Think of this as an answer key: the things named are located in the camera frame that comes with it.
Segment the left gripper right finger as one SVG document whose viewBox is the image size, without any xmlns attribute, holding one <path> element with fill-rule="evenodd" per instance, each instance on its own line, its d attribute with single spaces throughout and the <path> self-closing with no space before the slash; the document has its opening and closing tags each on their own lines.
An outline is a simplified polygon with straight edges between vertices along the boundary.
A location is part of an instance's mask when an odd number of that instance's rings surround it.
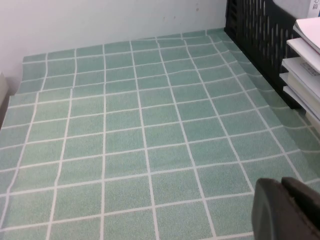
<svg viewBox="0 0 320 240">
<path fill-rule="evenodd" d="M 312 234 L 320 239 L 320 194 L 293 177 L 283 177 L 281 184 L 306 218 Z"/>
</svg>

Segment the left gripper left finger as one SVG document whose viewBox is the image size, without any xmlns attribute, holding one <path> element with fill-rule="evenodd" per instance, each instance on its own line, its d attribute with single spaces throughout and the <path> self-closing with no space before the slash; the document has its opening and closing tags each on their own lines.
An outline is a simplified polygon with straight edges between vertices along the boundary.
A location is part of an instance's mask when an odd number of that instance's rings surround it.
<svg viewBox="0 0 320 240">
<path fill-rule="evenodd" d="M 281 182 L 260 178 L 255 184 L 251 224 L 256 240 L 312 240 L 306 218 Z"/>
</svg>

